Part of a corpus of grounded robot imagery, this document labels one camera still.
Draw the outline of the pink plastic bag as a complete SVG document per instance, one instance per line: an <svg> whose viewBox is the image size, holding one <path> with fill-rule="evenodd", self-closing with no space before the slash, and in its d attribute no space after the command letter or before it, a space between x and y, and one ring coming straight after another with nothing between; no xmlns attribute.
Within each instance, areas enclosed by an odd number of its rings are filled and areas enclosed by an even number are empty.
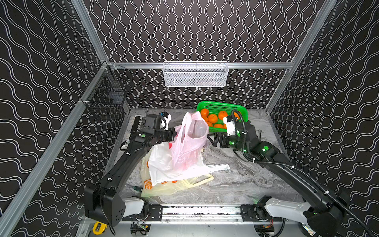
<svg viewBox="0 0 379 237"><path fill-rule="evenodd" d="M201 149L209 134L209 125L199 111L192 114L187 112L176 131L177 136L171 147L172 164L176 171L185 171L200 159Z"/></svg>

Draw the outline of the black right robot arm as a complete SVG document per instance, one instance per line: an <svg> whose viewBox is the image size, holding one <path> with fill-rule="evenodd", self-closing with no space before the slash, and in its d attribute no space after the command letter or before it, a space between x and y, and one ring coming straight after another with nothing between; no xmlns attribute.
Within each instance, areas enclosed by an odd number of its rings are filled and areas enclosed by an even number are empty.
<svg viewBox="0 0 379 237"><path fill-rule="evenodd" d="M325 188L289 162L277 147L259 140L255 127L249 121L238 121L232 127L234 131L229 132L224 125L211 125L208 135L211 144L231 148L234 153L240 151L241 159L276 174L304 198L304 202L290 202L264 196L251 210L244 209L243 217L261 221L289 219L298 222L309 236L338 237L338 228L348 215L368 236L374 236L369 227L348 208L346 196Z"/></svg>

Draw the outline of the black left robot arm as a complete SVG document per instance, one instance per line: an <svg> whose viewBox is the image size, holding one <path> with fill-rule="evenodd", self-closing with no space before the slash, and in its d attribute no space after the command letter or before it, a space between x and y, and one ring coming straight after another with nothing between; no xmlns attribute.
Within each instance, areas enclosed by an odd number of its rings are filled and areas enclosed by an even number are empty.
<svg viewBox="0 0 379 237"><path fill-rule="evenodd" d="M137 164L150 149L162 142L172 142L177 133L169 127L167 112L136 117L124 153L110 171L96 184L84 190L84 213L87 218L115 227L123 218L146 217L148 202L142 198L122 199L120 191Z"/></svg>

